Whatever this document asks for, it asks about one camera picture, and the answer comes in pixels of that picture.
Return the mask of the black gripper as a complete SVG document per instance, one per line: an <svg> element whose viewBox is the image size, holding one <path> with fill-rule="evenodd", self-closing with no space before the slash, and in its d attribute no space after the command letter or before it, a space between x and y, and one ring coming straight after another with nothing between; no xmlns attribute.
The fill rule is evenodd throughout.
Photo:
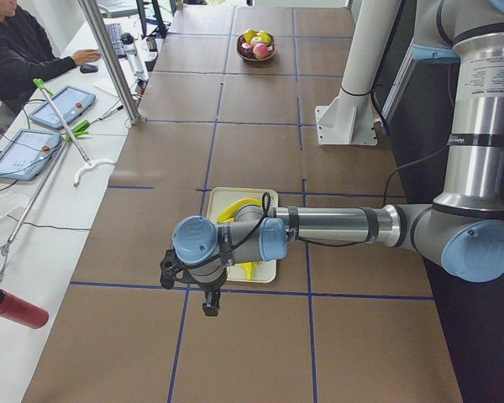
<svg viewBox="0 0 504 403"><path fill-rule="evenodd" d="M221 288L227 280L227 273L223 272L216 280L198 282L198 286L204 290L204 302L202 310L206 317L217 317L220 310Z"/></svg>

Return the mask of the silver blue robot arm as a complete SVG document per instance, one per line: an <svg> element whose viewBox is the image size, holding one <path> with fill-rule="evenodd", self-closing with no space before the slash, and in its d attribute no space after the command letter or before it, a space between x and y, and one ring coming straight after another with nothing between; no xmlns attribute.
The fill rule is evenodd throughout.
<svg viewBox="0 0 504 403"><path fill-rule="evenodd" d="M504 274L504 1L421 1L415 60L458 62L444 189L429 204L380 209L274 207L270 196L234 203L219 223L181 220L160 264L160 283L196 284L202 309L219 311L227 269L286 256L291 241L410 249L472 282Z"/></svg>

